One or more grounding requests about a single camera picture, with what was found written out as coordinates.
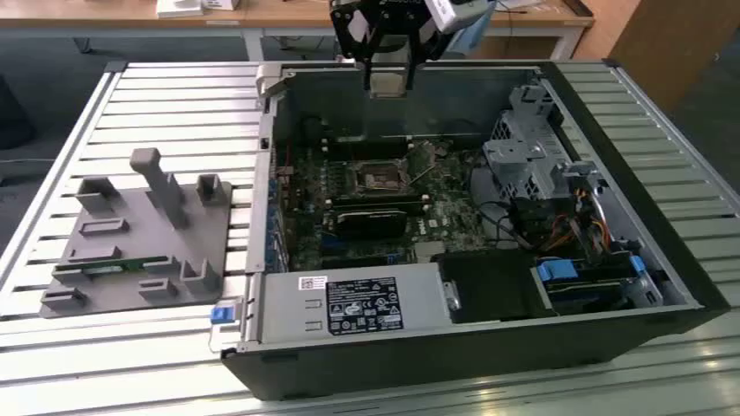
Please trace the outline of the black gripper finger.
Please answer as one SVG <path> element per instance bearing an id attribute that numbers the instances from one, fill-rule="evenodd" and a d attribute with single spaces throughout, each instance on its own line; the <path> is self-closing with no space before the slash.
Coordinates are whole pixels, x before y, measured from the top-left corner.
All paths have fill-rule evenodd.
<path id="1" fill-rule="evenodd" d="M 329 1 L 329 18 L 341 56 L 361 70 L 362 89 L 370 89 L 371 57 L 375 50 L 375 2 Z"/>
<path id="2" fill-rule="evenodd" d="M 435 61 L 446 51 L 453 34 L 442 33 L 427 10 L 407 14 L 407 54 L 405 64 L 405 90 L 413 89 L 415 69 L 427 61 Z"/>

